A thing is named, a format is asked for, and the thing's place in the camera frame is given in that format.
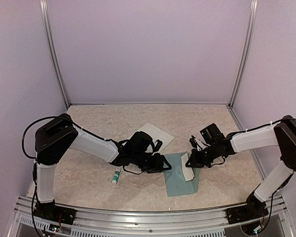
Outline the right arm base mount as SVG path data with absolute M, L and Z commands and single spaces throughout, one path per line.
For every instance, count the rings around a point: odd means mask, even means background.
M 246 204 L 226 210 L 228 223 L 236 224 L 249 220 L 254 220 L 269 214 L 266 203 L 261 202 L 252 192 L 246 199 Z

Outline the white letter sheet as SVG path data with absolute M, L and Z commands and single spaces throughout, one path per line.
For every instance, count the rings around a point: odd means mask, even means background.
M 153 142 L 156 144 L 156 140 L 162 141 L 162 145 L 159 149 L 159 152 L 162 151 L 167 145 L 169 145 L 173 140 L 174 137 L 165 131 L 159 129 L 158 127 L 146 123 L 143 127 L 139 128 L 138 131 L 145 132 L 148 134 L 150 137 L 152 137 Z
M 186 182 L 194 179 L 194 171 L 191 167 L 186 167 L 186 163 L 188 162 L 189 154 L 185 152 L 181 155 L 181 163 L 182 163 L 182 173 Z

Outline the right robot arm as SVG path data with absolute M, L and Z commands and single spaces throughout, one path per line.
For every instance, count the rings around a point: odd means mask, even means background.
M 278 148 L 279 162 L 250 194 L 242 214 L 253 219 L 261 204 L 282 189 L 296 173 L 296 118 L 286 115 L 279 120 L 224 135 L 215 123 L 200 131 L 201 141 L 192 136 L 191 155 L 185 162 L 188 168 L 212 168 L 217 158 L 226 159 L 246 151 Z

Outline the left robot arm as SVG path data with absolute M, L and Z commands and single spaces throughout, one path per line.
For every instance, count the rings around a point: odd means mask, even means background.
M 22 134 L 22 151 L 26 150 L 28 130 L 44 120 L 48 122 L 35 132 L 35 156 L 25 156 L 34 160 L 35 196 L 40 212 L 50 220 L 59 215 L 59 208 L 54 205 L 54 177 L 56 166 L 67 150 L 95 156 L 116 167 L 133 164 L 142 173 L 159 173 L 172 168 L 166 157 L 159 153 L 161 140 L 153 140 L 143 131 L 121 141 L 106 139 L 78 125 L 66 113 L 40 118 L 28 125 Z

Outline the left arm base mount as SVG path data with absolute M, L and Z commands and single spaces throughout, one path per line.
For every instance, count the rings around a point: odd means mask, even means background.
M 48 203 L 38 202 L 34 208 L 34 216 L 57 222 L 59 224 L 72 225 L 74 223 L 76 210 L 62 207 L 55 204 L 55 201 Z

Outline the teal blue envelope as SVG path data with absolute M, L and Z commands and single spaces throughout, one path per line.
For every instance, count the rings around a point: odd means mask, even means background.
M 198 192 L 199 172 L 194 168 L 194 179 L 186 182 L 182 173 L 181 155 L 183 153 L 166 154 L 165 157 L 172 169 L 164 171 L 168 197 L 190 195 Z

